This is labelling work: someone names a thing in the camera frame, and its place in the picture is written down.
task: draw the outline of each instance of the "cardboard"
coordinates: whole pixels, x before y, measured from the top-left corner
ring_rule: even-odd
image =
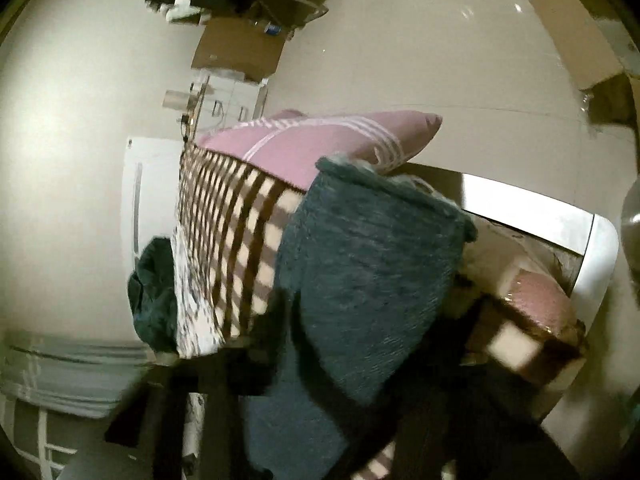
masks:
[[[553,39],[579,90],[592,96],[595,123],[636,123],[640,78],[627,73],[598,27],[598,18],[617,19],[607,0],[529,0]]]
[[[212,18],[200,38],[191,68],[228,68],[260,82],[272,75],[287,38],[265,34],[245,18]]]

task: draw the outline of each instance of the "pink pillow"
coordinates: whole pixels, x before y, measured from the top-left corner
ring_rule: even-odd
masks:
[[[300,189],[308,189],[323,155],[346,153],[386,173],[421,152],[438,131],[436,114],[397,111],[312,118],[285,110],[200,136],[201,148],[252,163]]]

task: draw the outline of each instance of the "bottle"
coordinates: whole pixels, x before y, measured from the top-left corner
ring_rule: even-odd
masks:
[[[282,27],[280,25],[271,23],[268,20],[256,20],[254,25],[269,36],[277,36],[282,32]]]

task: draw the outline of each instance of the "white wall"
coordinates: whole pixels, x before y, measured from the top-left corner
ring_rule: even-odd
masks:
[[[132,339],[120,251],[127,136],[178,139],[202,30],[143,0],[31,0],[0,46],[0,319]]]

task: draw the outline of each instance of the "white floor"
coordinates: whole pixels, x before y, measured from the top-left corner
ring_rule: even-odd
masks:
[[[326,4],[330,12],[287,44],[267,112],[437,112],[443,125],[414,162],[500,180],[619,222],[636,177],[634,133],[588,125],[581,95],[527,0]],[[548,424],[585,472],[620,444],[622,418],[610,413],[640,382],[639,336],[621,257],[591,334],[594,364]],[[600,428],[598,445],[586,445],[603,419],[608,431]]]

